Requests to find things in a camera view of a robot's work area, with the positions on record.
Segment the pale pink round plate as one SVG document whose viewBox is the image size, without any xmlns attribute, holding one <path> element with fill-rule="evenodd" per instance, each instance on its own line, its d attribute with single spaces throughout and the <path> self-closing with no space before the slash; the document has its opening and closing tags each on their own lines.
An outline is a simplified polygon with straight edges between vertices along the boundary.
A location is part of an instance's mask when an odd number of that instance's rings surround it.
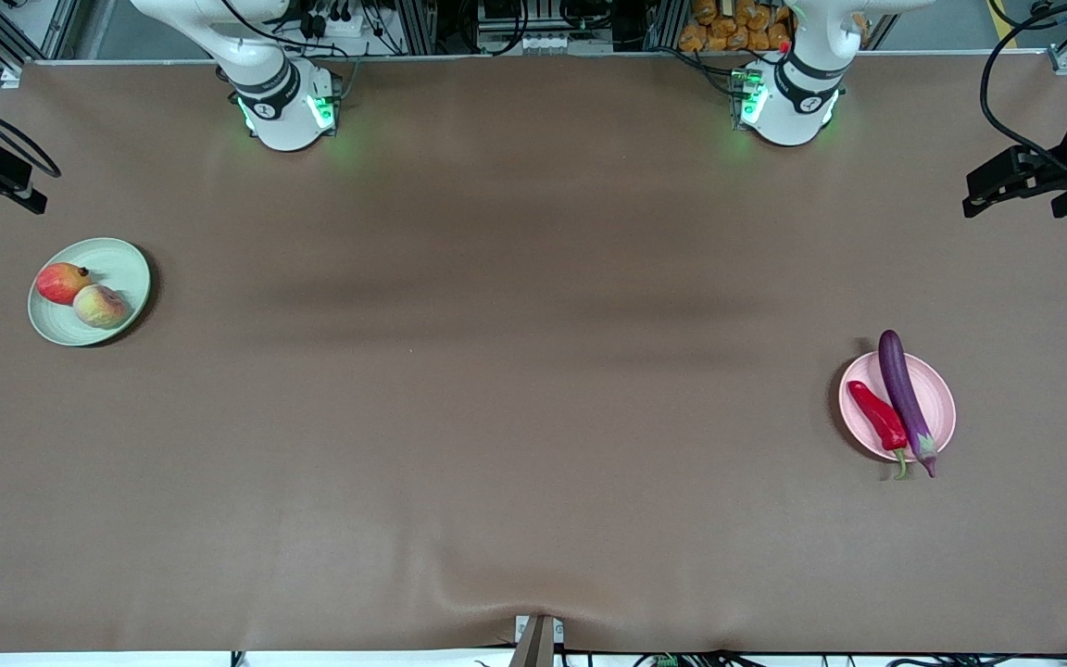
<svg viewBox="0 0 1067 667">
<path fill-rule="evenodd" d="M 951 443 L 957 425 L 957 411 L 953 394 L 939 372 L 920 358 L 906 354 L 906 366 L 915 400 L 924 420 L 930 428 L 937 452 L 943 452 Z M 872 427 L 867 415 L 860 409 L 853 396 L 849 384 L 867 385 L 878 400 L 892 404 L 886 395 L 883 376 L 876 351 L 860 355 L 847 364 L 835 390 L 835 413 L 844 423 L 848 439 L 859 444 L 864 452 L 883 461 L 898 461 L 895 452 L 883 449 L 882 439 Z"/>
</svg>

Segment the red chili pepper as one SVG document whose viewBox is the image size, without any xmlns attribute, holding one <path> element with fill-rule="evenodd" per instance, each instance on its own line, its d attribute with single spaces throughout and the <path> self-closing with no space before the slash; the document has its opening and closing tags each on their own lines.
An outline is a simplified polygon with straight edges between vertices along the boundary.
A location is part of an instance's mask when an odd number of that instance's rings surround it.
<svg viewBox="0 0 1067 667">
<path fill-rule="evenodd" d="M 847 390 L 857 409 L 871 424 L 883 451 L 894 452 L 899 466 L 898 473 L 895 474 L 895 480 L 905 480 L 908 477 L 906 450 L 910 440 L 897 411 L 894 407 L 886 404 L 865 383 L 848 381 Z"/>
</svg>

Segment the pale yellow pink peach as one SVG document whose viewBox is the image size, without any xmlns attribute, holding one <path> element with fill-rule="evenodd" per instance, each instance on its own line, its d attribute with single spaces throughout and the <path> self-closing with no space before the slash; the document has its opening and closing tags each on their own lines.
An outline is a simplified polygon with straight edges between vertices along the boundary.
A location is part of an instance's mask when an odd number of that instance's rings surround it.
<svg viewBox="0 0 1067 667">
<path fill-rule="evenodd" d="M 118 292 L 102 284 L 89 284 L 73 298 L 77 320 L 90 328 L 118 328 L 131 315 L 130 305 Z"/>
</svg>

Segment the white power strip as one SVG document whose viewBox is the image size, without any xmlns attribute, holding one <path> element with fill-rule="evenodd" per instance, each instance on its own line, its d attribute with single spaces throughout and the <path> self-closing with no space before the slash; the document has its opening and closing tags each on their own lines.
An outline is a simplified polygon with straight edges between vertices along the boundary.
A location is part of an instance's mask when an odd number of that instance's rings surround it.
<svg viewBox="0 0 1067 667">
<path fill-rule="evenodd" d="M 305 39 L 359 38 L 371 30 L 361 0 L 296 0 L 296 9 Z"/>
</svg>

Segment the metal table edge bracket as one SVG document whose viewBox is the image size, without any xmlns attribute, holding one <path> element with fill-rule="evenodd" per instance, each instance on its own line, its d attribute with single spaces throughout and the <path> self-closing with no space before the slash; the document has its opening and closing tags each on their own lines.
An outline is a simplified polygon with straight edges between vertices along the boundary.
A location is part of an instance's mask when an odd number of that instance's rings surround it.
<svg viewBox="0 0 1067 667">
<path fill-rule="evenodd" d="M 560 667 L 566 645 L 564 623 L 551 615 L 515 618 L 515 650 L 508 667 Z"/>
</svg>

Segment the pale green round plate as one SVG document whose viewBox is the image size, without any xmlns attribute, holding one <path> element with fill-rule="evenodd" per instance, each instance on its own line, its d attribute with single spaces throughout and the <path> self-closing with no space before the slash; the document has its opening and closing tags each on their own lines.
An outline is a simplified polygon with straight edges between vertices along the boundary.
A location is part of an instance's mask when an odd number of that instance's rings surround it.
<svg viewBox="0 0 1067 667">
<path fill-rule="evenodd" d="M 75 263 L 85 267 L 94 280 L 118 292 L 130 305 L 131 315 L 118 328 L 90 328 L 77 320 L 71 307 L 62 307 L 43 299 L 32 286 L 27 296 L 27 316 L 32 328 L 46 342 L 60 346 L 97 346 L 110 342 L 137 321 L 152 296 L 152 266 L 136 245 L 120 239 L 87 239 L 60 250 L 50 263 Z"/>
</svg>

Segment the white terminal strip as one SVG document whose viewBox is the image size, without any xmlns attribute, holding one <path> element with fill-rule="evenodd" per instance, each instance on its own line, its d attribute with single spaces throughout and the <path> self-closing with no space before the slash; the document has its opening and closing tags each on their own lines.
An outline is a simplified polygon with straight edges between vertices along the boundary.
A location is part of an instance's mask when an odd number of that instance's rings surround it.
<svg viewBox="0 0 1067 667">
<path fill-rule="evenodd" d="M 522 55 L 571 55 L 587 52 L 593 44 L 590 32 L 534 32 L 520 41 Z"/>
</svg>

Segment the long purple eggplant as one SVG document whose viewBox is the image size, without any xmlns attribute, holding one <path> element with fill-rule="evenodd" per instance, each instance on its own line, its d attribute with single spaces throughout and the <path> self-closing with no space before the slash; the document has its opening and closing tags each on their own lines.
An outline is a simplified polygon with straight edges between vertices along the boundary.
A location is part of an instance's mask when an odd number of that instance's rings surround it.
<svg viewBox="0 0 1067 667">
<path fill-rule="evenodd" d="M 908 447 L 934 480 L 937 457 L 935 436 L 915 397 L 905 349 L 898 334 L 893 330 L 885 330 L 878 339 L 878 364 L 883 377 L 886 395 L 897 411 L 905 428 Z"/>
</svg>

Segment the brown table cover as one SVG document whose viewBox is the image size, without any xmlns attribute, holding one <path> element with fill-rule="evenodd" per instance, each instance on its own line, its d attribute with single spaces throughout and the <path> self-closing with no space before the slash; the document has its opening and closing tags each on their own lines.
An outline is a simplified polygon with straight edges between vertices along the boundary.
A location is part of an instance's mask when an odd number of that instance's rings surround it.
<svg viewBox="0 0 1067 667">
<path fill-rule="evenodd" d="M 370 62 L 283 155 L 207 65 L 37 65 L 0 198 L 0 650 L 1067 653 L 1067 222 L 972 220 L 978 57 L 867 55 L 800 148 L 666 57 Z M 136 245 L 46 342 L 35 274 Z M 835 413 L 885 330 L 936 478 Z"/>
</svg>

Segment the red apple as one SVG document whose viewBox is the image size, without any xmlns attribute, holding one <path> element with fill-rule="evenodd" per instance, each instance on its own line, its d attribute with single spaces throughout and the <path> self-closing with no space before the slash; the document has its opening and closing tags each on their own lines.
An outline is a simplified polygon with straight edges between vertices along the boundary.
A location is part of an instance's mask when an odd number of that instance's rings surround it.
<svg viewBox="0 0 1067 667">
<path fill-rule="evenodd" d="M 92 274 L 85 267 L 75 263 L 50 263 L 35 277 L 34 287 L 43 299 L 62 307 L 71 307 L 77 293 L 93 283 Z"/>
</svg>

